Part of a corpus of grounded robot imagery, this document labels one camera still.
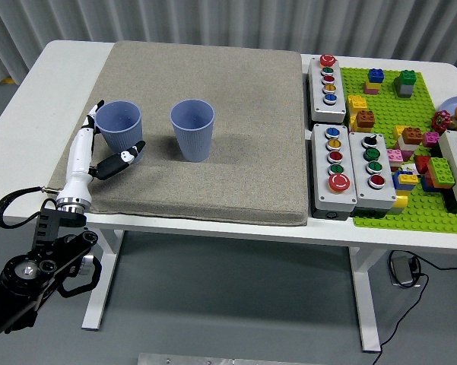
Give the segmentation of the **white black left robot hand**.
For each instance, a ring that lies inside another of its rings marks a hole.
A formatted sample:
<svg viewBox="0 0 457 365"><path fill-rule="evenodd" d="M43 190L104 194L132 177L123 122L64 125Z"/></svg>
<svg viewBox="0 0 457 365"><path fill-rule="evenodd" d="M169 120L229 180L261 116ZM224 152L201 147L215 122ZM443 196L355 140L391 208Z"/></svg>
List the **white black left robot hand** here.
<svg viewBox="0 0 457 365"><path fill-rule="evenodd" d="M113 155L91 165L94 137L101 134ZM91 205L88 185L92 179L109 179L141 159L145 146L141 110L130 101L101 100L87 114L69 151L65 187L57 196L62 210L86 209Z"/></svg>

